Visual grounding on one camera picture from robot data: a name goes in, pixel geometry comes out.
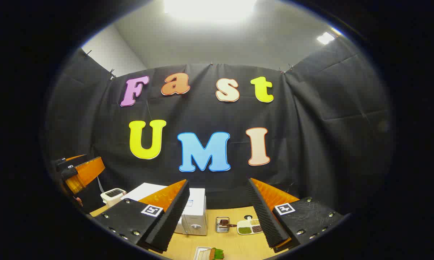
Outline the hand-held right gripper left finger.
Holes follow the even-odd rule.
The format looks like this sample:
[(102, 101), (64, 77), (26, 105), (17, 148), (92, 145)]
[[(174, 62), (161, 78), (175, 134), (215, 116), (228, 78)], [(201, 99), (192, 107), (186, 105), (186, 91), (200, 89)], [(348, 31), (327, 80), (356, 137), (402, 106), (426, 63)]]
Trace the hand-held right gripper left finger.
[(93, 221), (112, 235), (146, 250), (167, 251), (189, 198), (184, 179), (140, 199), (122, 199)]

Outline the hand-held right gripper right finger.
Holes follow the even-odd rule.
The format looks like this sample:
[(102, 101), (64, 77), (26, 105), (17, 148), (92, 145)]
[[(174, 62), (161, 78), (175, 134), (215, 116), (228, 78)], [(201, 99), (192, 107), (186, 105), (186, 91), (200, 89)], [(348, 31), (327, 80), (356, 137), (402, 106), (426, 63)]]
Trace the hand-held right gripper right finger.
[(248, 179), (247, 192), (268, 246), (275, 253), (320, 238), (344, 217), (311, 196), (298, 199), (257, 179)]

